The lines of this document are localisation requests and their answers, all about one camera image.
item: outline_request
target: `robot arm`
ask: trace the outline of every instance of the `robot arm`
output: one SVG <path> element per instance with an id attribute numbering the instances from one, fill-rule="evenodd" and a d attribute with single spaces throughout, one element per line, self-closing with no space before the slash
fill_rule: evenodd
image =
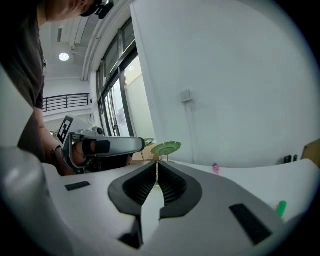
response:
<path id="1" fill-rule="evenodd" d="M 145 148 L 145 141 L 138 137 L 106 137 L 100 127 L 92 127 L 72 115 L 66 115 L 62 125 L 57 133 L 57 140 L 62 148 L 62 157 L 64 163 L 74 169 L 75 174 L 84 174 L 88 172 L 105 171 L 101 164 L 105 158 L 116 159 L 119 162 L 118 167 L 124 167 L 129 154 L 140 152 Z M 72 144 L 81 141 L 95 141 L 95 154 L 86 155 L 88 161 L 78 166 L 72 157 Z M 92 167 L 93 162 L 99 163 L 96 169 Z"/>

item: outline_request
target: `wall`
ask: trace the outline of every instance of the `wall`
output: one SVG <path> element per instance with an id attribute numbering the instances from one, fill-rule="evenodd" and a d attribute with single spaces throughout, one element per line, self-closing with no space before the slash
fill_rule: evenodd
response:
<path id="1" fill-rule="evenodd" d="M 66 94 L 89 94 L 90 84 L 80 78 L 45 79 L 43 97 Z"/>
<path id="2" fill-rule="evenodd" d="M 319 70 L 280 10 L 136 0 L 131 14 L 157 141 L 182 143 L 171 159 L 192 158 L 188 88 L 196 164 L 271 166 L 320 138 Z"/>
<path id="3" fill-rule="evenodd" d="M 66 117 L 66 114 L 71 114 L 73 116 L 84 116 L 84 115 L 90 116 L 92 113 L 91 106 L 86 106 L 86 107 L 87 108 L 83 108 L 83 109 L 77 109 L 76 107 L 70 107 L 70 108 L 68 107 L 66 109 L 60 109 L 62 110 L 61 112 L 54 111 L 54 110 L 49 112 L 44 112 L 43 121 L 46 123 L 53 120 L 64 119 Z"/>
<path id="4" fill-rule="evenodd" d="M 68 114 L 72 114 L 77 119 L 85 122 L 86 124 L 89 123 L 90 114 L 82 114 L 78 113 L 77 111 L 69 112 Z M 45 127 L 48 131 L 57 133 L 66 117 L 66 114 L 62 115 L 61 118 L 57 118 L 54 120 L 44 120 Z"/>

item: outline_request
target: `wall outlet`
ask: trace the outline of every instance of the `wall outlet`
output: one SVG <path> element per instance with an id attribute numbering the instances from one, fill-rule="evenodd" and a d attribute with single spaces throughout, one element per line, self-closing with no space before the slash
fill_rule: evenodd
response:
<path id="1" fill-rule="evenodd" d="M 180 98 L 182 103 L 192 101 L 193 98 L 190 89 L 183 90 L 180 93 Z"/>

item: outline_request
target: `green marker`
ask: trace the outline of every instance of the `green marker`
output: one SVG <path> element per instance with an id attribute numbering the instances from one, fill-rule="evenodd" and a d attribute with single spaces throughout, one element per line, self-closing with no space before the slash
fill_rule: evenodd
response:
<path id="1" fill-rule="evenodd" d="M 276 210 L 276 213 L 282 218 L 285 214 L 285 210 L 287 207 L 287 202 L 286 201 L 281 201 L 278 205 L 278 208 Z"/>

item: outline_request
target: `cardboard box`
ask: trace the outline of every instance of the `cardboard box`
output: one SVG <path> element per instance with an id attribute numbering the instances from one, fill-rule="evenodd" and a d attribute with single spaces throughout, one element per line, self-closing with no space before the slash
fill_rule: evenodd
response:
<path id="1" fill-rule="evenodd" d="M 320 168 L 320 139 L 304 147 L 302 159 L 310 159 Z"/>

